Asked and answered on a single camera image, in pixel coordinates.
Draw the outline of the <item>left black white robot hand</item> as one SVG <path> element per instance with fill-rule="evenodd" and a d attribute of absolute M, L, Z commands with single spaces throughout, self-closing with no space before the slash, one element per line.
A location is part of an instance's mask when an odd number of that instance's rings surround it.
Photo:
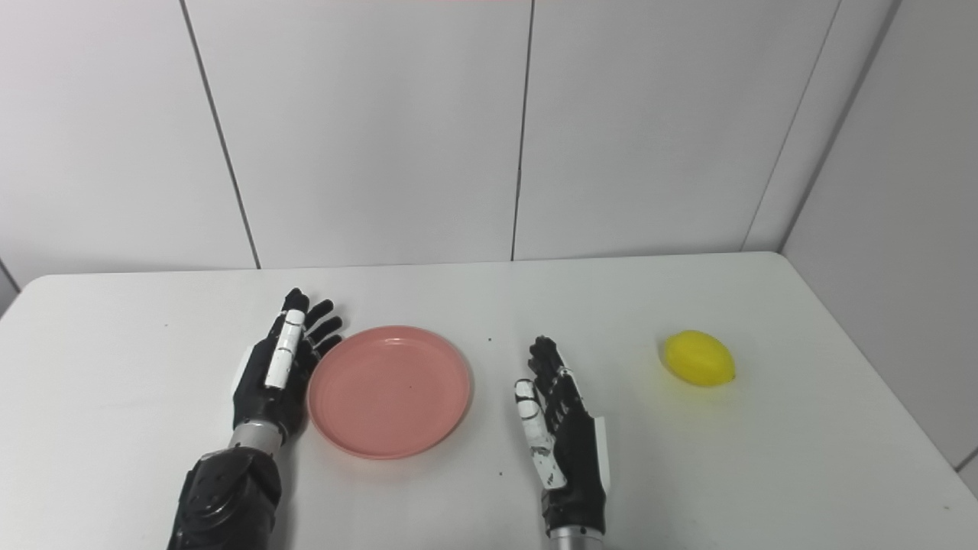
<path fill-rule="evenodd" d="M 264 422 L 286 443 L 303 424 L 306 393 L 322 359 L 342 341 L 343 321 L 330 299 L 311 304 L 298 288 L 249 353 L 233 393 L 233 426 Z"/>

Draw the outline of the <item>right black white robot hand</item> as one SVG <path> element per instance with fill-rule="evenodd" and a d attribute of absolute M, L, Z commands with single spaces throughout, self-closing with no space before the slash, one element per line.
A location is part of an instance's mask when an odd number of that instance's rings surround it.
<path fill-rule="evenodd" d="M 590 414 L 572 369 L 545 335 L 529 348 L 531 378 L 514 400 L 542 484 L 542 521 L 553 544 L 604 542 L 609 488 L 607 427 Z"/>

